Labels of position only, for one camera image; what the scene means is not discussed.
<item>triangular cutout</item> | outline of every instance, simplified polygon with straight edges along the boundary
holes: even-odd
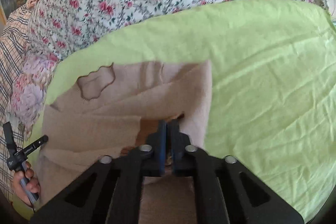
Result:
[[[246,173],[241,172],[239,174],[239,177],[245,188],[252,207],[258,207],[270,200],[270,196],[250,177],[248,177]]]
[[[91,189],[96,181],[97,174],[90,175],[81,185],[71,192],[64,200],[76,207],[82,208],[89,197]]]

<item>plaid fabric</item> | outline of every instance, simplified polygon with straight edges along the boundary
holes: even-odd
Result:
[[[31,10],[25,5],[15,10],[9,16],[5,29],[0,37],[0,189],[8,200],[12,200],[13,190],[11,180],[13,173],[6,165],[9,157],[2,125],[6,122],[5,109],[12,92],[13,81],[20,75],[22,58],[28,35],[28,19]],[[18,147],[23,146],[23,129],[14,132]]]

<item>beige cloth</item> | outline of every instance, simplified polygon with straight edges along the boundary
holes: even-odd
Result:
[[[42,130],[49,142],[40,152],[36,169],[41,204],[100,155],[118,157],[123,147],[134,145],[141,119],[184,113],[180,130],[192,144],[203,147],[211,87],[209,61],[112,65],[80,77],[44,112]],[[187,184],[184,178],[165,178],[146,185],[140,223],[157,223],[158,217],[161,223],[196,223],[193,192]]]

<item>green bedsheet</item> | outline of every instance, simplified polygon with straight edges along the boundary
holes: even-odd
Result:
[[[239,0],[123,28],[61,62],[46,103],[112,62],[206,59],[206,149],[235,155],[309,221],[336,182],[336,32],[318,6]],[[29,142],[41,136],[42,119]]]

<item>metal rivet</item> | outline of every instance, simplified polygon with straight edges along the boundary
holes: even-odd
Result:
[[[186,151],[188,152],[195,152],[197,150],[197,147],[196,146],[193,146],[193,145],[187,145],[185,147]]]
[[[225,161],[228,163],[228,164],[234,164],[237,162],[237,159],[233,156],[226,156],[225,157]]]
[[[149,152],[152,150],[152,147],[149,144],[143,144],[139,146],[139,149],[143,152]]]
[[[109,164],[112,161],[112,158],[110,156],[101,156],[99,158],[100,163],[102,164]]]

